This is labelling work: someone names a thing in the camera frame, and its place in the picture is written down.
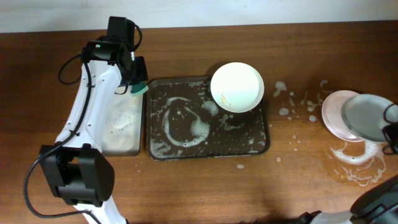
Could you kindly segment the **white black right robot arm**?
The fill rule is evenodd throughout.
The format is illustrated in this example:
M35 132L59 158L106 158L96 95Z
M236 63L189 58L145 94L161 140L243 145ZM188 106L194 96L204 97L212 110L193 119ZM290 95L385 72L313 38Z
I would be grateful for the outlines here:
M294 223L397 223L397 176L393 176L360 196L348 211L305 212Z

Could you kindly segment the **white plate being scrubbed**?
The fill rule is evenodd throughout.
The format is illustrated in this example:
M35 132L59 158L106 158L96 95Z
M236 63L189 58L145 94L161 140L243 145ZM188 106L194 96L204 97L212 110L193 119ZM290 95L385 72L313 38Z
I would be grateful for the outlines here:
M322 104L322 119L326 128L336 137L348 142L361 142L361 138L352 134L341 116L343 104L358 95L350 90L339 90L331 93Z

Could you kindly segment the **green yellow sponge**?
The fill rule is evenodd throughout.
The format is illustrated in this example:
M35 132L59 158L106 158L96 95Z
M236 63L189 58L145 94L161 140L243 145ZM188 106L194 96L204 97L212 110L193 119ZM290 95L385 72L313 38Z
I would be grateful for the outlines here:
M131 85L129 92L132 96L139 96L143 95L148 89L149 87L145 82L140 82Z

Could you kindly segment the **white plate with red stain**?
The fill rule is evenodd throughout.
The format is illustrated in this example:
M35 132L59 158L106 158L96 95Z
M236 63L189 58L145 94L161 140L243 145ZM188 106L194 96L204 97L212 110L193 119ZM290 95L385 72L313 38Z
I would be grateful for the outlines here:
M397 122L397 105L377 95L359 94L346 101L341 116L355 136L374 142L385 142L382 133L386 120Z

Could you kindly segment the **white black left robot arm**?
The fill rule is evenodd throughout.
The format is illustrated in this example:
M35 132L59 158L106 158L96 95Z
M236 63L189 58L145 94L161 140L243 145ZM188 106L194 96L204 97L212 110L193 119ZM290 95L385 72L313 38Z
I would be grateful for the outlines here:
M40 148L40 164L53 196L76 208L89 223L127 223L112 198L114 169L101 138L111 101L120 86L147 80L143 57L130 40L92 40L78 58L80 86L54 145Z

